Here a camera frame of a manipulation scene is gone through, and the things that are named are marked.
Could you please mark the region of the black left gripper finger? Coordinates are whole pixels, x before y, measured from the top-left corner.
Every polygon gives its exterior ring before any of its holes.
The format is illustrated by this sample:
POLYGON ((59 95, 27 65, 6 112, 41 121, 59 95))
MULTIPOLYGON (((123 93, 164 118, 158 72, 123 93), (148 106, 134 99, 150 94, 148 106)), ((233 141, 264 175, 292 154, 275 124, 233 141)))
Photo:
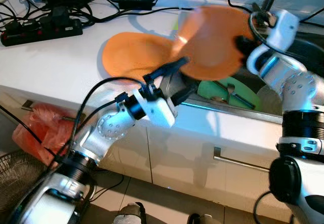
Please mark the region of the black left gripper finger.
POLYGON ((155 79, 159 77, 174 74, 174 72, 178 71, 183 65, 188 64, 188 62, 189 57, 182 57, 174 62, 161 65, 152 71, 152 81, 155 81, 155 79))
POLYGON ((190 85, 179 90, 178 92, 172 95, 172 104, 174 106, 180 105, 181 103, 185 102, 191 94, 195 93, 196 90, 196 85, 190 85))

